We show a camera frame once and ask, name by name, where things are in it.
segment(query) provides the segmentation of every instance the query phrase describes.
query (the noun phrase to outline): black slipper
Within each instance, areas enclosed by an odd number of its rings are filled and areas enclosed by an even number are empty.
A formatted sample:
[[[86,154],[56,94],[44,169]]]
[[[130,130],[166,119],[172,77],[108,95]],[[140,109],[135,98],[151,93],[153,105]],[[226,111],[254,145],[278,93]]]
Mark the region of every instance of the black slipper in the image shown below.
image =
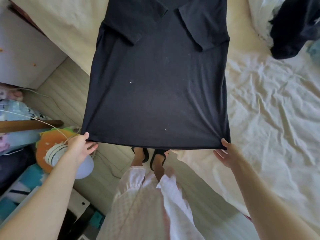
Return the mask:
[[[143,153],[144,153],[144,159],[143,159],[142,162],[146,163],[149,160],[149,153],[148,153],[148,150],[146,148],[142,148],[142,149],[143,149]]]
[[[162,165],[163,165],[163,164],[165,163],[165,160],[167,159],[167,157],[166,157],[166,155],[165,155],[165,152],[168,151],[168,150],[169,150],[169,149],[155,149],[155,150],[154,150],[153,156],[152,156],[151,161],[150,161],[150,169],[151,169],[152,171],[154,171],[153,168],[152,168],[152,164],[153,164],[153,161],[154,161],[154,159],[155,159],[155,156],[156,156],[157,154],[164,156],[164,160],[163,160],[163,162],[162,162]]]

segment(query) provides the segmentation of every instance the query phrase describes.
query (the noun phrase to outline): white wire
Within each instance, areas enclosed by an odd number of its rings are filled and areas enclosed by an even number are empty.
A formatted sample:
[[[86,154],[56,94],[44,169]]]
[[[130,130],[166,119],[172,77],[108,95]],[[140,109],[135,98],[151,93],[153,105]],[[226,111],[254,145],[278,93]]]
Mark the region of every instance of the white wire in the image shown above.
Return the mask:
[[[101,159],[102,163],[103,163],[104,165],[106,165],[106,166],[110,169],[110,173],[111,173],[111,175],[112,175],[113,177],[115,177],[115,178],[117,178],[117,179],[121,179],[121,177],[116,176],[116,175],[113,173],[112,167],[111,167],[111,165],[110,165],[110,162],[109,162],[108,164],[106,164],[105,161],[102,159],[102,157],[100,157],[97,153],[95,153],[95,154],[92,156],[92,159],[94,159],[94,157],[99,157],[99,158]]]
[[[55,128],[55,129],[57,129],[57,130],[58,130],[58,132],[60,132],[60,133],[61,133],[61,134],[62,134],[62,135],[63,135],[63,136],[68,140],[68,137],[66,137],[66,136],[65,136],[65,134],[63,134],[63,133],[60,131],[60,129],[58,129],[58,128],[54,127],[53,125],[48,124],[48,123],[46,123],[46,122],[44,122],[44,121],[42,121],[42,120],[37,120],[37,119],[35,119],[35,118],[29,117],[29,116],[26,116],[26,115],[22,115],[22,114],[14,113],[14,112],[6,111],[6,110],[2,110],[2,109],[0,109],[0,111],[6,112],[6,113],[15,114],[15,115],[24,116],[24,117],[27,117],[27,118],[29,118],[29,119],[36,120],[36,121],[41,121],[42,123],[45,123],[45,124],[47,124],[47,125],[52,126],[52,127],[53,127],[53,128]]]
[[[57,108],[60,110],[60,112],[61,112],[64,116],[66,116],[69,120],[71,120],[75,125],[77,125],[76,122],[74,122],[69,116],[67,116],[67,115],[62,111],[62,109],[60,109],[59,105],[57,104],[57,102],[56,102],[52,97],[43,95],[43,94],[38,93],[38,92],[36,92],[36,91],[34,91],[34,90],[32,90],[32,89],[29,89],[29,88],[6,88],[6,89],[8,89],[8,90],[28,90],[28,91],[34,92],[34,93],[36,93],[36,94],[38,94],[38,95],[40,95],[40,96],[43,96],[43,97],[52,99],[52,101],[55,103],[55,105],[56,105]]]
[[[78,135],[80,130],[81,130],[81,127],[78,129],[77,133],[75,133],[73,136],[70,136],[68,139],[66,139],[66,141],[63,144],[66,144],[66,142],[69,141],[72,137],[75,137],[76,135]]]

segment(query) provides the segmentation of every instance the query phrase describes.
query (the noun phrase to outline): white round lamp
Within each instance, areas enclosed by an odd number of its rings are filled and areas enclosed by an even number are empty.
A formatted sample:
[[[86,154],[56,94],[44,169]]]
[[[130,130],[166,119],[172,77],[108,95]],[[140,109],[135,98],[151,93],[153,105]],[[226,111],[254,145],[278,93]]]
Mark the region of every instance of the white round lamp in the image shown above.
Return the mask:
[[[45,161],[51,166],[55,166],[62,155],[67,151],[68,145],[59,143],[51,147],[45,155]],[[94,169],[94,161],[89,155],[80,164],[75,179],[87,177]]]

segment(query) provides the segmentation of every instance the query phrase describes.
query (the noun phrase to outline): wooden plank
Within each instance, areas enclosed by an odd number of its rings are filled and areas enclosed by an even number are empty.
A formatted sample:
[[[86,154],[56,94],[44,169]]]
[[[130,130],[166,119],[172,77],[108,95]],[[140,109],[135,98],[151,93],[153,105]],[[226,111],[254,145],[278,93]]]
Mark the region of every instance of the wooden plank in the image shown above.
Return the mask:
[[[54,127],[63,125],[63,121],[61,120],[45,120],[45,122],[53,125]],[[42,123],[38,120],[0,121],[0,133],[52,128],[50,125]]]

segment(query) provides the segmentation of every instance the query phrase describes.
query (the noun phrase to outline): white bed sheet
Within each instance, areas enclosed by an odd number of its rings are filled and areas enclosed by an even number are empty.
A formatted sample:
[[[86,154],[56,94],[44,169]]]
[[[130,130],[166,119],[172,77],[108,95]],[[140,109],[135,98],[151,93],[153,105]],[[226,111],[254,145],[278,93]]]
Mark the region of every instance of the white bed sheet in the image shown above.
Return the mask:
[[[108,0],[13,0],[90,73]],[[258,38],[247,0],[228,0],[226,68],[231,140],[270,188],[320,228],[320,69],[303,48],[274,60]],[[248,214],[231,171],[212,150],[175,151],[217,193]]]

